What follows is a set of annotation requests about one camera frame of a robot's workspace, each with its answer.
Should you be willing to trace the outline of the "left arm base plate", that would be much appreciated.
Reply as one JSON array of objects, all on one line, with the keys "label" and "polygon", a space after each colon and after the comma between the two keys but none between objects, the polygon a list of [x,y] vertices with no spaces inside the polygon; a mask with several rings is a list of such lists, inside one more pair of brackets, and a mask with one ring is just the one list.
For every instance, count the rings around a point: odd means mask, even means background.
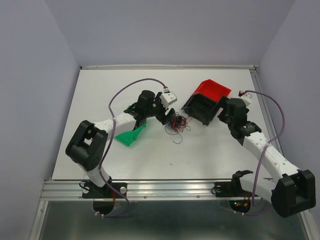
[{"label": "left arm base plate", "polygon": [[82,198],[84,199],[111,199],[117,194],[107,185],[98,187],[90,180],[83,180],[79,183],[82,189]]}]

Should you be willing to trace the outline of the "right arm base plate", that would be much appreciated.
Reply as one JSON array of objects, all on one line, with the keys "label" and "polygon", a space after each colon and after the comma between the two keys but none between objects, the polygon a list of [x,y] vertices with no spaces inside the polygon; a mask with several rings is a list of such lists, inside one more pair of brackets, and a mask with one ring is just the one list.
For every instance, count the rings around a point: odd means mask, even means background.
[{"label": "right arm base plate", "polygon": [[232,175],[231,180],[214,182],[211,193],[217,198],[245,197],[247,194],[251,194],[252,189],[245,190],[244,183],[240,181],[246,175],[252,177],[253,172],[251,170],[238,170]]}]

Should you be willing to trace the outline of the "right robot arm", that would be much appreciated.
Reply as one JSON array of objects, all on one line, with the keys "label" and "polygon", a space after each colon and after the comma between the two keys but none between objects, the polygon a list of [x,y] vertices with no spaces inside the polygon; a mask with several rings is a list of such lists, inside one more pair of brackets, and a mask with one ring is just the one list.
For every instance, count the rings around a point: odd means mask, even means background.
[{"label": "right robot arm", "polygon": [[231,136],[253,154],[271,180],[256,177],[251,170],[238,170],[230,181],[215,183],[218,198],[243,197],[246,192],[271,203],[275,212],[287,218],[316,206],[316,180],[310,170],[301,170],[289,162],[262,130],[247,119],[249,102],[243,98],[226,98],[218,118],[227,124]]}]

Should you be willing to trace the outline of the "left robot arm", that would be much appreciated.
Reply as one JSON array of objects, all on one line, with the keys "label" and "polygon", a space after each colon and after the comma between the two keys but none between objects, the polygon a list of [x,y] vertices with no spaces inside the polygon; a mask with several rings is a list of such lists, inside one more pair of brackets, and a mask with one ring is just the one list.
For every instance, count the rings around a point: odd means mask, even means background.
[{"label": "left robot arm", "polygon": [[111,193],[110,176],[101,166],[106,144],[123,133],[133,132],[146,123],[148,118],[155,117],[162,125],[166,125],[175,115],[169,108],[177,101],[173,92],[153,93],[143,90],[133,103],[118,116],[104,121],[92,123],[82,121],[68,143],[65,153],[78,164],[94,184],[94,191],[100,197]]}]

